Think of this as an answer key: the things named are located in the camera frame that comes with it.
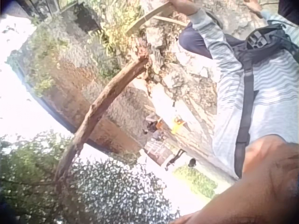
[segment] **tree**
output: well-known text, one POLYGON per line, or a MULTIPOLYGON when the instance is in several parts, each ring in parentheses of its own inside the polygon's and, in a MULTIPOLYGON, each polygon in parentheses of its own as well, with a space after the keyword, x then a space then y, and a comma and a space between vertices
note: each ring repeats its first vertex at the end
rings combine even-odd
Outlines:
POLYGON ((35 223, 164 224, 179 216, 163 195, 165 185, 142 165, 77 159, 61 194, 53 182, 70 142, 59 134, 17 140, 1 151, 1 194, 17 216, 35 223))

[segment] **striped shirt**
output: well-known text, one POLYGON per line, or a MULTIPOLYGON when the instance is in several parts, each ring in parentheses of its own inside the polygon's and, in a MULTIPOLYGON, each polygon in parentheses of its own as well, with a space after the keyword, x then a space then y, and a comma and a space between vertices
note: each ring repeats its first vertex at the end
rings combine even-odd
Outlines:
MULTIPOLYGON (((267 21, 284 22, 285 32, 299 45, 299 28, 284 17, 263 10, 267 21)), ((213 153, 238 178, 235 169, 235 143, 240 127, 244 95, 244 71, 234 56, 223 31, 203 10, 190 16, 193 28, 204 38, 213 60, 221 71, 217 83, 217 116, 213 137, 213 153)), ((255 98, 250 143, 269 134, 286 142, 298 143, 299 65, 292 55, 281 50, 253 65, 255 98)))

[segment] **sky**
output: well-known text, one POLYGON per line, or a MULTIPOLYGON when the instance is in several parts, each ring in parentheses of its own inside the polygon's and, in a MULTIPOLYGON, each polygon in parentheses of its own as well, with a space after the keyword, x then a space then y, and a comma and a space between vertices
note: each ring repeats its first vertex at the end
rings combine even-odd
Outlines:
MULTIPOLYGON (((35 27, 29 19, 7 16, 0 22, 0 136, 21 135, 26 139, 33 138, 37 133, 53 129, 57 133, 71 135, 62 125, 53 119, 27 92, 11 67, 5 63, 10 52, 19 49, 34 32, 35 27)), ((107 155, 85 144, 80 154, 83 160, 100 160, 107 155)), ((188 187, 176 180, 172 175, 161 172, 160 167, 150 163, 150 170, 159 174, 167 183, 166 194, 172 202, 180 206, 181 214, 189 214, 200 210, 207 201, 194 195, 188 187)))

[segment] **grass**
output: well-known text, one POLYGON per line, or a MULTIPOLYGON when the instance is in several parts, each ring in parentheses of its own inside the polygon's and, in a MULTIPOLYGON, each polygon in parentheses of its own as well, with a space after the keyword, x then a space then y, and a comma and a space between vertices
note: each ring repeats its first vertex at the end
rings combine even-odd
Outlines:
POLYGON ((204 195, 208 198, 215 196, 214 189, 217 184, 204 176, 195 168, 182 166, 173 171, 176 178, 184 181, 191 189, 191 192, 197 195, 204 195))

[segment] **wooden stick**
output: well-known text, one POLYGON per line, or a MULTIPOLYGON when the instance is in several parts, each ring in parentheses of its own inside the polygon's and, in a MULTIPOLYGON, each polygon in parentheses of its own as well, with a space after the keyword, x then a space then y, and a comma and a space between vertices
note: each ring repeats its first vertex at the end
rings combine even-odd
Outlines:
POLYGON ((123 68, 104 88, 99 97, 91 104, 88 113, 76 131, 74 138, 65 149, 56 169, 54 180, 60 180, 68 171, 76 154, 83 149, 90 134, 94 130, 104 112, 112 104, 115 98, 124 88, 138 75, 145 71, 145 64, 148 62, 148 55, 144 53, 138 59, 123 68))
POLYGON ((154 18, 157 19, 157 20, 176 23, 176 24, 181 25, 183 27, 186 27, 188 25, 187 23, 184 23, 184 22, 181 22, 181 21, 178 21, 178 20, 174 20, 174 19, 171 19, 171 18, 166 18, 166 17, 163 17, 163 16, 155 15, 154 18))
POLYGON ((164 11, 165 9, 167 9, 170 6, 171 6, 171 3, 166 2, 163 5, 161 5, 160 7, 156 8, 153 11, 151 11, 151 12, 147 13, 146 15, 142 16, 140 19, 136 20, 130 26, 130 28, 126 31, 126 34, 128 36, 132 35, 135 32, 135 30, 137 30, 142 24, 144 24, 146 21, 150 20, 153 16, 155 16, 158 13, 164 11))

